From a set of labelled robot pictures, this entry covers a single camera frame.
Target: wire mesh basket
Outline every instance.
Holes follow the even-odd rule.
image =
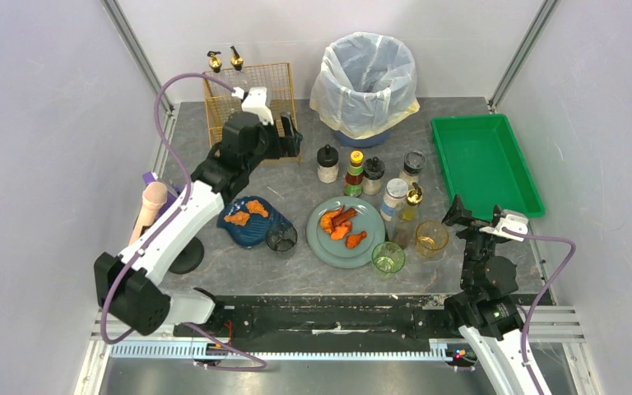
[[[296,122],[296,108],[294,103],[294,89],[292,87],[292,72],[289,63],[270,63],[254,66],[244,66],[240,72],[226,69],[219,74],[208,71],[214,77],[231,86],[238,86],[249,91],[254,86],[265,86],[272,95],[270,110],[277,125],[280,136],[285,135],[280,122],[280,113],[290,112],[294,127],[299,130]],[[207,130],[209,131],[210,146],[221,141],[222,126],[233,113],[241,110],[241,101],[231,96],[231,93],[215,82],[203,79],[205,89],[205,109],[207,110]],[[301,153],[296,158],[281,158],[280,160],[297,160],[301,163]]]

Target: chicken piece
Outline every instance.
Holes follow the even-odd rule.
[[[340,225],[341,223],[350,220],[352,217],[357,215],[357,210],[354,207],[350,207],[345,210],[343,213],[338,214],[333,218],[333,227]]]
[[[246,224],[249,222],[249,219],[250,214],[244,211],[239,211],[233,216],[224,216],[224,221],[238,226],[246,226]]]
[[[367,232],[362,230],[358,235],[349,235],[345,239],[345,246],[349,249],[353,249],[360,245],[362,240],[367,238]]]
[[[320,225],[321,225],[321,229],[323,229],[324,232],[328,233],[329,235],[333,233],[332,219],[333,217],[340,214],[344,208],[345,206],[340,206],[336,210],[326,211],[326,213],[321,216]]]
[[[350,233],[351,230],[352,230],[352,222],[345,221],[341,223],[340,225],[336,226],[335,229],[333,229],[333,233],[331,233],[331,240],[340,240],[343,237],[345,237],[345,235]]]
[[[251,214],[259,214],[263,218],[267,218],[267,216],[269,215],[265,207],[263,207],[263,205],[260,204],[258,200],[251,200],[250,202],[246,203],[246,208],[249,209],[249,212]]]

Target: plastic trash bag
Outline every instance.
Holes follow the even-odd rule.
[[[357,32],[330,44],[309,106],[348,137],[386,131],[420,108],[416,63],[398,39]]]

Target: condiment bottle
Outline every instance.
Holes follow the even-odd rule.
[[[408,184],[402,179],[392,179],[386,184],[383,202],[379,213],[384,221],[390,221],[396,211],[396,206],[406,201]]]
[[[337,149],[326,144],[318,149],[316,161],[318,162],[318,179],[322,183],[330,184],[337,179]]]
[[[362,173],[362,161],[365,154],[362,151],[353,151],[350,154],[350,166],[347,168],[345,176],[345,195],[360,196],[362,193],[362,180],[365,175]]]
[[[379,193],[383,182],[384,168],[383,160],[376,156],[365,160],[365,181],[362,185],[362,192],[368,195]]]
[[[405,180],[408,188],[413,188],[413,183],[420,181],[423,167],[425,167],[425,154],[420,151],[410,151],[403,158],[403,170],[398,178]]]
[[[406,249],[411,241],[413,232],[418,226],[418,207],[423,201],[423,191],[418,183],[413,183],[413,189],[406,195],[406,202],[396,207],[396,223],[393,226],[391,241]]]

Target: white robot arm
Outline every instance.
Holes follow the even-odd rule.
[[[215,305],[211,297],[199,291],[171,297],[159,290],[159,284],[197,232],[248,185],[262,160],[299,155],[302,136],[289,113],[281,114],[284,136],[278,135],[266,88],[251,88],[247,95],[235,88],[234,95],[242,100],[243,111],[226,121],[221,142],[192,173],[192,184],[137,241],[115,257],[102,253],[95,261],[100,306],[108,298],[109,312],[142,335],[162,323],[202,324],[209,319]],[[128,264],[132,266],[118,280]],[[119,285],[110,299],[116,281]]]
[[[474,218],[457,195],[442,222],[447,226],[466,226],[457,233],[457,237],[466,240],[462,292],[444,301],[450,326],[468,340],[498,394],[551,394],[532,353],[527,353],[526,360],[523,358],[524,321],[509,298],[518,289],[515,265],[507,258],[495,256],[496,244],[524,240],[521,236],[528,232],[527,217],[496,206],[492,221]]]

